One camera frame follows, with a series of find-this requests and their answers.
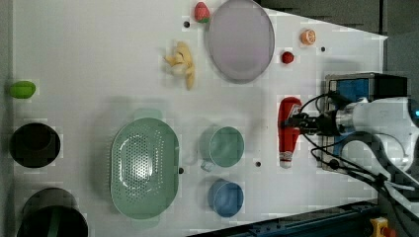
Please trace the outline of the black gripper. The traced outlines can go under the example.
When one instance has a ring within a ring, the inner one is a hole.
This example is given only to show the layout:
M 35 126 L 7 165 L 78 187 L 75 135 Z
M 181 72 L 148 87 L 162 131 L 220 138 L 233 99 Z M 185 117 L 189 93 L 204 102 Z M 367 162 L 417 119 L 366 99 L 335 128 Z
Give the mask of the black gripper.
M 313 129 L 313 133 L 323 136 L 339 135 L 336 124 L 336 111 L 328 111 L 318 117 L 310 117 L 306 113 L 289 116 L 280 122 L 280 127 L 297 127 L 299 129 Z

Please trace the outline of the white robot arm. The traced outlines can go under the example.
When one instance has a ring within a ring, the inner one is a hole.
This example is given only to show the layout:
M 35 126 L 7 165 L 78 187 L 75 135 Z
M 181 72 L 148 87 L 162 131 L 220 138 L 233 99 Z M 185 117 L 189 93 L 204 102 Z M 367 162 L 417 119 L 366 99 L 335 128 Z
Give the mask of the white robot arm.
M 318 163 L 340 171 L 384 193 L 406 215 L 418 218 L 418 179 L 411 173 L 418 163 L 418 104 L 407 97 L 353 102 L 339 94 L 321 96 L 326 109 L 316 116 L 304 111 L 296 97 L 285 97 L 278 109 L 280 165 L 292 165 L 300 136 L 333 140 L 315 143 Z

